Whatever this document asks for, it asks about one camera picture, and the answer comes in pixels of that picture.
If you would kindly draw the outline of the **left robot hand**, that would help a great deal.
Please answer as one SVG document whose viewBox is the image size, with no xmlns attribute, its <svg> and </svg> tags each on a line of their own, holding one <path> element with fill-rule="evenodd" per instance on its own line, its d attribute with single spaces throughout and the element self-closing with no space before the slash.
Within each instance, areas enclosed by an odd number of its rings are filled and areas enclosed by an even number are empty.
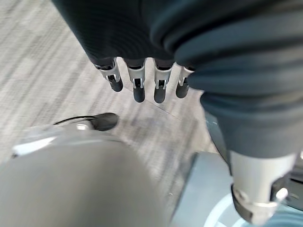
<svg viewBox="0 0 303 227">
<path fill-rule="evenodd" d="M 55 0 L 100 70 L 121 57 L 193 69 L 217 119 L 234 206 L 265 224 L 286 197 L 303 149 L 303 3 L 300 0 Z"/>
</svg>

